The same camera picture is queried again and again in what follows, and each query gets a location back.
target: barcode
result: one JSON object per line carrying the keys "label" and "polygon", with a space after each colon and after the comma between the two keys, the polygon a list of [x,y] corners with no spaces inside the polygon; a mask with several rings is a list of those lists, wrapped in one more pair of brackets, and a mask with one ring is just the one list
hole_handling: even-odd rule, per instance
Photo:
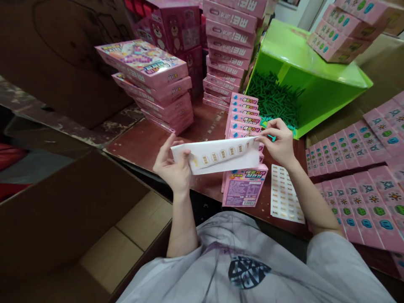
{"label": "barcode", "polygon": [[255,201],[243,201],[243,205],[254,205]]}

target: hand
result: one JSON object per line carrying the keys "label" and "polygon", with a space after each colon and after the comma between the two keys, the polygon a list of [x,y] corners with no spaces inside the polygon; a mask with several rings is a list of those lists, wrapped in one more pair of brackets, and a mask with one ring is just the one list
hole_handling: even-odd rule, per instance
{"label": "hand", "polygon": [[186,149],[182,153],[179,163],[169,158],[170,147],[184,144],[184,141],[175,141],[175,134],[171,134],[160,148],[153,171],[158,174],[171,187],[174,194],[189,193],[191,181],[191,169],[188,157],[191,151]]}
{"label": "hand", "polygon": [[[276,136],[276,141],[272,142],[267,135]],[[297,162],[293,152],[293,133],[281,118],[268,121],[266,130],[254,141],[264,143],[271,156],[286,169]]]}

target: stack of pink boxes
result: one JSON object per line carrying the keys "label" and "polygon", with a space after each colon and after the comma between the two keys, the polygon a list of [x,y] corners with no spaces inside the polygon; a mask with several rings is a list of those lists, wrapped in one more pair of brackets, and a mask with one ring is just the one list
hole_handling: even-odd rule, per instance
{"label": "stack of pink boxes", "polygon": [[404,155],[404,91],[363,118],[306,150],[310,177]]}
{"label": "stack of pink boxes", "polygon": [[307,43],[327,62],[351,63],[403,16],[403,7],[384,1],[336,0]]}
{"label": "stack of pink boxes", "polygon": [[142,40],[96,47],[115,67],[116,83],[139,105],[146,118],[176,135],[194,121],[192,88],[186,62]]}
{"label": "stack of pink boxes", "polygon": [[[261,132],[258,99],[231,93],[230,111],[226,124],[226,139],[253,137]],[[260,144],[258,167],[223,173],[223,206],[254,207],[257,204],[268,168],[263,164],[263,144]]]}
{"label": "stack of pink boxes", "polygon": [[241,92],[260,36],[277,1],[203,0],[209,54],[203,102],[229,111],[232,92]]}
{"label": "stack of pink boxes", "polygon": [[388,167],[316,184],[350,242],[404,253],[402,169],[404,158],[392,158]]}

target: person's left hand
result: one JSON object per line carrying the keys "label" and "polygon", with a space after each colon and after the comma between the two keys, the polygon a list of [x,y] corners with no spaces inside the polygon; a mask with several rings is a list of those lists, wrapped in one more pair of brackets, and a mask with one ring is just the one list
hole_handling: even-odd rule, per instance
{"label": "person's left hand", "polygon": [[175,134],[171,134],[160,148],[153,171],[158,174],[171,187],[174,194],[189,193],[191,181],[191,169],[188,157],[191,151],[186,149],[182,153],[179,163],[169,158],[170,147],[184,144],[184,141],[175,141]]}

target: forearm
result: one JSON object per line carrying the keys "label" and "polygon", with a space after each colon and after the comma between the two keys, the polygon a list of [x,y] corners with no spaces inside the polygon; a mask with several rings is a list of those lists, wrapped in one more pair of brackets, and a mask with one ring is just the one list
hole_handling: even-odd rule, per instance
{"label": "forearm", "polygon": [[334,213],[300,163],[294,159],[286,169],[295,188],[303,214],[313,226],[313,233],[334,231],[341,234],[340,225]]}
{"label": "forearm", "polygon": [[184,256],[197,248],[198,235],[189,191],[174,193],[173,223],[168,242],[167,258]]}

